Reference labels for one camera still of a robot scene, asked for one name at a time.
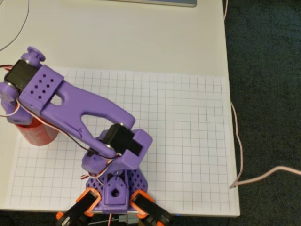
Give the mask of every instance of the laptop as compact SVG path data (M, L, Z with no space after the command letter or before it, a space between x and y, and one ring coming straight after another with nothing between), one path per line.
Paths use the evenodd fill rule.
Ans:
M197 0L112 0L112 1L127 1L127 2L172 5L172 6L187 6L187 7L195 7L197 5Z

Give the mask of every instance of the white cable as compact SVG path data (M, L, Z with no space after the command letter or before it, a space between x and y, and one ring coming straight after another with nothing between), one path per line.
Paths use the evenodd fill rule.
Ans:
M106 166L105 169L102 170L102 172L96 176L93 176L90 173L88 175L89 177L96 179L101 185L103 185L103 183L98 178L101 177L107 170L108 170L108 166Z
M243 173L243 147L242 147L242 144L240 142L239 135L238 135L237 115L236 115L236 111L235 111L235 108L234 108L234 105L232 104L232 102L231 102L231 107L232 107L232 110L233 110L233 113L234 113L236 138L238 140L239 149L240 149L240 171L239 171L239 174L238 174L237 178L230 185L229 188L234 188L238 185L245 185L245 184L249 184L249 183L253 183L253 182L256 182L256 181L263 180L263 179L267 178L268 176L270 176L271 174L273 174L273 173L275 173L276 171L279 171L279 170L288 171L288 172L291 172L291 173L294 173L294 174L297 174L297 175L301 176L301 171L299 171L297 169L293 169L293 168L290 168L290 167L287 167L287 166L276 166L276 167L270 169L268 172L266 172L265 174L263 174L259 177L248 179L248 180L238 181L241 174Z
M224 13L224 20L226 19L226 16L227 16L228 2L229 2L229 0L226 0L225 13Z
M109 222L109 220L103 220L103 221L93 222L93 223L89 223L88 225L95 225L95 224L101 224L101 223L106 223L106 222Z
M17 108L10 114L0 114L0 117L9 117L12 116L13 114L15 114L20 108L20 105L17 103Z
M235 108L234 108L234 105L233 103L231 102L231 107L232 107L232 110L233 110L233 114L234 114L234 119L235 119L235 134L236 134L236 138L237 138L237 141L239 143L239 149L240 149L240 170L239 170L239 174L237 176L237 178L235 179L235 181L231 184L230 188L234 188L236 186L236 183L238 182L241 174L243 173L243 146L241 144L241 141L240 141L240 138L239 138L239 135L238 135L238 122L237 122L237 115L236 115L236 111L235 111Z

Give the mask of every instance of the red wire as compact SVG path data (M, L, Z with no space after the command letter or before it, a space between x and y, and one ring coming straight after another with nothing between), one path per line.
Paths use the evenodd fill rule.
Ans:
M89 177L89 175L83 175L82 177L80 177L80 179L86 179L86 178L88 178Z
M110 213L110 216L109 216L109 222L108 222L108 226L111 225L111 222L112 222L112 214Z
M12 65L0 65L0 67L9 67L9 68L12 68L13 66Z

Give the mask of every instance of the black cable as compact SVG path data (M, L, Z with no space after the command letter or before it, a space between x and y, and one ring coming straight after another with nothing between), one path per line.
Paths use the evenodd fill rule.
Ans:
M0 218L6 218L11 223L12 226L16 226L16 224L14 223L14 221L9 216L0 215Z
M229 226L229 223L230 223L230 218L228 218L226 226Z
M12 41L10 41L10 42L9 42L7 45L5 45L4 47L0 48L0 52L1 52L2 50L6 49L6 47L8 47L11 43L13 43L13 42L18 38L18 36L20 35L21 31L23 30L23 27L24 27L24 25L25 25L25 23L26 23L26 21L27 21L28 14L29 14L29 1L30 1L30 0L27 0L27 1L28 1L28 5L27 5L27 13L26 13L26 17L25 17L25 20L24 20L24 22L23 22L23 24L22 24L22 27L21 27L20 31L18 32L18 34L14 37L14 39L13 39Z

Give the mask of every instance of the cable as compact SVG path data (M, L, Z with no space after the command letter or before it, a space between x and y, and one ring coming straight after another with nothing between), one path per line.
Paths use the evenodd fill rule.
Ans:
M226 19L227 17L227 11L228 11L228 2L229 0L226 0L226 6L225 6L225 12L224 12L224 20Z
M20 108L20 105L17 103L17 107L16 107L16 109L12 113L10 113L10 114L0 114L0 117L9 117L9 116L12 116L12 115L14 115L19 110L19 108Z
M235 179L235 181L230 185L230 187L229 187L230 189L234 188L238 185L245 185L245 184L249 184L249 183L253 183L253 182L256 182L256 181L263 180L263 179L267 178L268 176L270 176L271 174L275 173L278 170L288 171L288 172L291 172L291 173L294 173L294 174L297 174L297 175L301 176L301 171L299 171L297 169L293 169L293 168L290 168L290 167L287 167L287 166L276 166L276 167L270 169L268 172L266 172L265 174L263 174L259 177L248 179L248 180L238 181L241 174L242 174L242 172L243 172L243 147L242 147L242 144L240 142L239 135L238 135L237 115L236 115L236 111L235 111L235 108L234 108L234 105L232 104L232 102L231 102L231 107L232 107L232 110L233 110L233 113L234 113L236 138L238 140L239 149L240 149L240 171L239 171L239 174L238 174L237 178Z
M230 218L228 218L226 226L229 226L229 223L230 223Z
M101 185L103 185L103 182L101 182L98 178L101 177L101 176L108 170L108 167L109 167L109 165L110 165L112 162L113 162L113 159L108 160L108 161L106 162L105 168L104 168L103 170L101 170L97 175L93 175L93 174L91 174L91 173L88 172L88 174L82 175L82 176L80 177L80 179L83 180L83 179L86 179L86 178L88 178L88 177L94 178L94 179L96 179Z
M83 145L81 145L76 139L74 139L70 134L68 134L67 132L63 131L62 129L42 120L39 116L37 116L35 113L31 112L30 110L28 110L25 106L23 106L20 101L19 101L19 98L16 99L17 103L27 112L29 113L30 115L32 115L34 118L36 118L38 121L40 121L41 123L43 123L44 125L47 125L53 129L56 129L58 130L59 132L62 132L64 135L66 135L67 137L69 137L71 140L73 140L78 146L80 146L82 149L86 150L86 151L89 151L91 152L92 150L91 149L88 149L88 148L85 148ZM104 159L107 159L107 160L113 160L113 159L116 159L117 157L119 157L120 155L116 155L114 158L107 158L107 157L104 157L102 155L100 155L97 151L94 151L94 153L100 157L103 157Z
M237 115L236 115L236 111L235 111L235 108L234 108L234 105L233 105L232 102L231 102L231 108L233 110L234 119L235 119L235 134L236 134L236 138L237 138L237 141L239 143L239 149L240 149L240 170L239 170L239 174L238 174L237 178L234 180L234 182L230 186L230 188L234 188L236 186L235 184L238 182L241 174L243 173L244 160L243 160L243 146L241 144L241 141L240 141L240 138L239 138L239 135L238 135Z
M111 222L112 222L112 214L110 213L110 215L109 215L109 222L108 222L108 226L110 226L110 225L111 225Z
M0 65L0 67L8 67L8 68L11 68L11 67L13 67L13 65Z
M101 223L106 223L109 222L108 220L103 220L103 221L97 221L97 222L93 222L93 223L89 223L88 225L96 225L96 224L101 224Z
M30 2L30 0L27 0L27 1L28 1L28 5L27 5L27 14L26 14L25 20L24 20L24 22L23 22L23 24L22 24L22 27L21 27L20 31L18 32L18 34L16 35L16 37L15 37L10 43L8 43L6 46L0 48L0 52L1 52L2 50L4 50L6 47L8 47L11 43L13 43L13 42L18 38L19 34L21 33L21 31L22 31L22 29L23 29L23 27L24 27L24 25L25 25L25 23L26 23L26 21L27 21L28 14L29 14L29 2Z

